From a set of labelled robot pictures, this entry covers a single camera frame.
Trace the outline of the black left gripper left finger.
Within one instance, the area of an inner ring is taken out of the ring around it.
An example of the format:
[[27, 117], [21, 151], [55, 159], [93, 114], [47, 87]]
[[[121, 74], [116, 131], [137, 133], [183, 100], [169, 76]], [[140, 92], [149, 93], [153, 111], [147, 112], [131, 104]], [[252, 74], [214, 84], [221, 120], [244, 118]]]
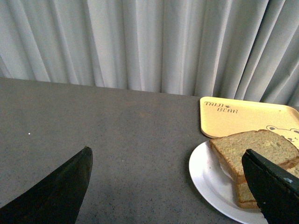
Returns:
[[93, 152], [84, 147], [25, 193], [0, 209], [2, 224], [74, 224], [93, 167]]

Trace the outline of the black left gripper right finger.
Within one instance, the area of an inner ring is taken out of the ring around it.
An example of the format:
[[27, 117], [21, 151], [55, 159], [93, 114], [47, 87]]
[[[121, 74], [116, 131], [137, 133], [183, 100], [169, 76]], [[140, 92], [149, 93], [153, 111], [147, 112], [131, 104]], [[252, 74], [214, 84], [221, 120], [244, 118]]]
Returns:
[[248, 187], [269, 224], [299, 222], [299, 179], [252, 149], [242, 156]]

